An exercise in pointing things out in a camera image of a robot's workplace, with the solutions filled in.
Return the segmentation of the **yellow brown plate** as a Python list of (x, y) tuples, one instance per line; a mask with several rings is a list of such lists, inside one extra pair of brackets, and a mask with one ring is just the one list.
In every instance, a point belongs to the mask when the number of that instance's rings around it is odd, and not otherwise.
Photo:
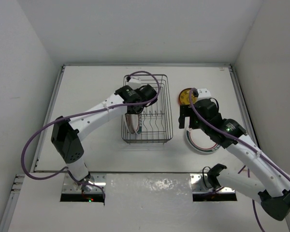
[(179, 96), (178, 96), (178, 104), (179, 105), (189, 105), (190, 104), (190, 101), (189, 101), (190, 90), (191, 90), (191, 88), (186, 88), (179, 93)]

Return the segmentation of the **white patterned plate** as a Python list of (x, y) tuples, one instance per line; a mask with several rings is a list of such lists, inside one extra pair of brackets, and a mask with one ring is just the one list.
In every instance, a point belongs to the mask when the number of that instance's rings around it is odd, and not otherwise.
[(125, 114), (125, 124), (129, 133), (134, 134), (139, 128), (139, 118), (138, 115)]

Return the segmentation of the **white plate dark rim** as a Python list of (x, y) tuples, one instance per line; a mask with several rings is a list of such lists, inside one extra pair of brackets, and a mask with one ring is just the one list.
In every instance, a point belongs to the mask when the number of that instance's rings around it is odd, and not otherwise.
[(188, 145), (201, 155), (215, 153), (220, 148), (220, 145), (213, 142), (201, 129), (186, 127), (185, 138)]

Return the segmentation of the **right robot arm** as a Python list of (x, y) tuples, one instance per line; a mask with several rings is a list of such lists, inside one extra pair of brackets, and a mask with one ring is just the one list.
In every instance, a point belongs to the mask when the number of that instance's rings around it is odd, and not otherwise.
[(189, 128), (201, 129), (209, 138), (235, 155), (257, 180), (241, 177), (223, 164), (207, 172), (207, 189), (229, 187), (253, 199), (272, 218), (282, 221), (290, 212), (290, 175), (275, 165), (252, 141), (246, 130), (235, 120), (222, 118), (219, 107), (210, 99), (193, 106), (181, 105), (179, 127), (189, 118)]

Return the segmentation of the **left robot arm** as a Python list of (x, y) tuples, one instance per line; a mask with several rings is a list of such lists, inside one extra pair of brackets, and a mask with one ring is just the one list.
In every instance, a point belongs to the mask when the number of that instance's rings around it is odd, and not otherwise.
[(107, 99), (74, 119), (58, 117), (53, 126), (51, 143), (61, 155), (75, 182), (89, 177), (85, 165), (82, 141), (95, 129), (125, 114), (138, 115), (144, 108), (154, 104), (158, 91), (151, 85), (132, 89), (126, 85), (117, 89)]

